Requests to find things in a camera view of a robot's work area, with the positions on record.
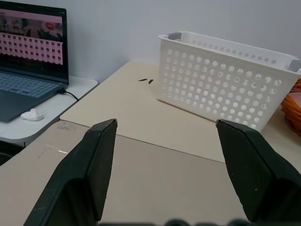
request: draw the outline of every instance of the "laptop charging cable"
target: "laptop charging cable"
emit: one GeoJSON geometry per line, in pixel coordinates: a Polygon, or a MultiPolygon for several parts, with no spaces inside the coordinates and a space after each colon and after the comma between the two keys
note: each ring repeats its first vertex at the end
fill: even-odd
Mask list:
{"type": "Polygon", "coordinates": [[[59,93],[59,94],[65,94],[65,93],[70,94],[71,96],[73,96],[76,99],[76,101],[79,101],[79,99],[73,93],[68,92],[65,89],[59,89],[56,93],[59,93]]]}

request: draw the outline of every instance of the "pink screen display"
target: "pink screen display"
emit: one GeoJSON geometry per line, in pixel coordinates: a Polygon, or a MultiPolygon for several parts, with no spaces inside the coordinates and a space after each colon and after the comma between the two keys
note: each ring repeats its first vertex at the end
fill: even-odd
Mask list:
{"type": "Polygon", "coordinates": [[[0,53],[62,65],[62,18],[0,9],[0,53]]]}

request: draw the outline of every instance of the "wall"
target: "wall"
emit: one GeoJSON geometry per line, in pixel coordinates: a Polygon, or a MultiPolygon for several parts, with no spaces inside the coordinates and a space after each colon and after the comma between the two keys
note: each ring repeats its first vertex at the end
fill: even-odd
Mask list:
{"type": "Polygon", "coordinates": [[[300,0],[18,0],[67,9],[70,74],[103,81],[158,63],[158,35],[191,31],[301,59],[300,0]]]}

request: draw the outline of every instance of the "table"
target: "table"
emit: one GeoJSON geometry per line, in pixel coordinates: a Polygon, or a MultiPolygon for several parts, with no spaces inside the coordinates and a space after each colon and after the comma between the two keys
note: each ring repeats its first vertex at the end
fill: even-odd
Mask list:
{"type": "MultiPolygon", "coordinates": [[[[58,163],[87,130],[56,122],[0,167],[2,225],[23,225],[58,163]]],[[[163,225],[174,218],[220,225],[246,218],[225,164],[116,136],[102,222],[163,225]]]]}
{"type": "MultiPolygon", "coordinates": [[[[60,118],[89,127],[116,118],[118,135],[224,162],[215,123],[158,101],[157,78],[157,66],[129,62],[60,118]]],[[[301,138],[290,131],[280,109],[261,134],[301,172],[301,138]]]]}
{"type": "MultiPolygon", "coordinates": [[[[77,98],[82,98],[97,85],[97,81],[93,79],[75,76],[69,76],[69,79],[70,84],[67,91],[73,93],[77,98]]],[[[0,140],[22,145],[24,142],[30,143],[75,103],[76,100],[72,96],[58,94],[36,107],[45,117],[40,121],[27,121],[17,117],[10,122],[0,122],[0,140]]]]}

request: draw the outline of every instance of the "white basket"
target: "white basket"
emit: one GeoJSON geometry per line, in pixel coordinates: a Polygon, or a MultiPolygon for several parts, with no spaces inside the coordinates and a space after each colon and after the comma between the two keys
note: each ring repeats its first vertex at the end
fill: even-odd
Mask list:
{"type": "Polygon", "coordinates": [[[214,121],[261,131],[300,76],[287,54],[190,32],[159,38],[157,98],[214,121]]]}

